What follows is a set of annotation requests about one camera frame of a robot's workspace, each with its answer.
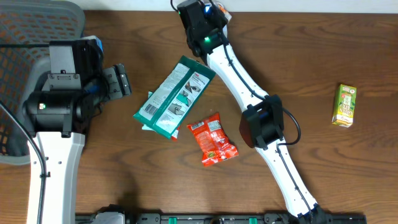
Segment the light green wipes pack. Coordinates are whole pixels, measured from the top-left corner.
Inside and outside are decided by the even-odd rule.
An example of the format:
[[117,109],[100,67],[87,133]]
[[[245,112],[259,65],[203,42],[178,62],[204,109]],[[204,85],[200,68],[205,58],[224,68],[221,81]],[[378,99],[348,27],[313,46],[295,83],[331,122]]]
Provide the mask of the light green wipes pack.
[[146,129],[154,129],[155,123],[160,118],[164,100],[164,92],[156,90],[137,112],[137,119],[140,119]]

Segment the green white glove package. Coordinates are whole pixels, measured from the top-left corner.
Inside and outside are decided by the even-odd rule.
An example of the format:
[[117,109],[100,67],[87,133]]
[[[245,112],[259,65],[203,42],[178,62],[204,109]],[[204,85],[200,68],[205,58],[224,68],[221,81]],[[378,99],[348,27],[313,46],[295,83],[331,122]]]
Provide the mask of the green white glove package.
[[[215,75],[207,66],[182,56],[170,75],[156,89],[164,92],[165,100],[153,130],[170,139]],[[140,122],[137,113],[133,118]]]

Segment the slim red snack packet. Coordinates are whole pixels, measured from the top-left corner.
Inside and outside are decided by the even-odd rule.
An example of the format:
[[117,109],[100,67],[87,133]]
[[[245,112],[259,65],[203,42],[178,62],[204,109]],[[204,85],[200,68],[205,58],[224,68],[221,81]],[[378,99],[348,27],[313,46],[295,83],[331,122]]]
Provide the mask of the slim red snack packet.
[[176,141],[178,139],[178,134],[180,131],[180,126],[176,128],[176,130],[171,135],[171,140]]

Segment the red chips bag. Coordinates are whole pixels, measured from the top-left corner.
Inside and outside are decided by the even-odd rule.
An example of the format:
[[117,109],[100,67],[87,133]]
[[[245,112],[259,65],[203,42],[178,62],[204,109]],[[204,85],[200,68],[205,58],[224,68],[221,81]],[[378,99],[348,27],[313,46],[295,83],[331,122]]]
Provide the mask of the red chips bag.
[[187,128],[194,135],[203,153],[201,162],[205,167],[239,155],[237,147],[229,140],[221,126],[219,113],[188,124]]

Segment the green tea carton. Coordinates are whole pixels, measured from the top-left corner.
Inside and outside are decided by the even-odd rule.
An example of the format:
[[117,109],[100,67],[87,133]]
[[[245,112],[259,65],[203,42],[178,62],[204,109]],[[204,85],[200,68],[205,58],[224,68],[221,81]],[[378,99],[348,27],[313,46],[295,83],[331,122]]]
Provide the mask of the green tea carton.
[[356,87],[340,84],[336,90],[333,108],[332,123],[342,127],[353,124],[354,109],[356,106]]

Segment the orange tissue pack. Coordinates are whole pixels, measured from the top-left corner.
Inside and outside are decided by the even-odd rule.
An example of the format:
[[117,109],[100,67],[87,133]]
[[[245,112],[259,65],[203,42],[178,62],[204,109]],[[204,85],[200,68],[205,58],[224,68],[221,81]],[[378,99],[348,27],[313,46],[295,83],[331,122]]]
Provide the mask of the orange tissue pack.
[[226,10],[224,5],[220,2],[216,2],[216,5],[218,8],[223,12],[225,18],[228,20],[228,22],[232,19],[232,15]]

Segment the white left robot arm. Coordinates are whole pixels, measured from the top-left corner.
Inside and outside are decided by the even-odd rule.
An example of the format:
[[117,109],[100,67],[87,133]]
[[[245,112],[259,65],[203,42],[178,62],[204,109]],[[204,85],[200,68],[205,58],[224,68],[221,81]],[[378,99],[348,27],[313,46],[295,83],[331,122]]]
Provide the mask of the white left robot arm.
[[22,104],[30,153],[27,223],[74,223],[78,166],[96,110],[132,93],[124,65],[103,68],[96,36],[53,40]]

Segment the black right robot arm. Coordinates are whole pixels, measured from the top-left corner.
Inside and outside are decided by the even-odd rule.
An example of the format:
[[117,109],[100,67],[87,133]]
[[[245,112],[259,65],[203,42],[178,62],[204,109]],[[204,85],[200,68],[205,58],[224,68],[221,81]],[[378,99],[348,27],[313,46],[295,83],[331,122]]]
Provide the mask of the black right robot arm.
[[251,78],[228,40],[229,18],[214,2],[181,2],[178,12],[194,56],[222,79],[241,111],[239,132],[244,142],[265,160],[284,197],[291,223],[332,223],[333,218],[317,203],[306,188],[290,155],[284,136],[284,116],[298,121],[282,105],[277,95],[269,95]]

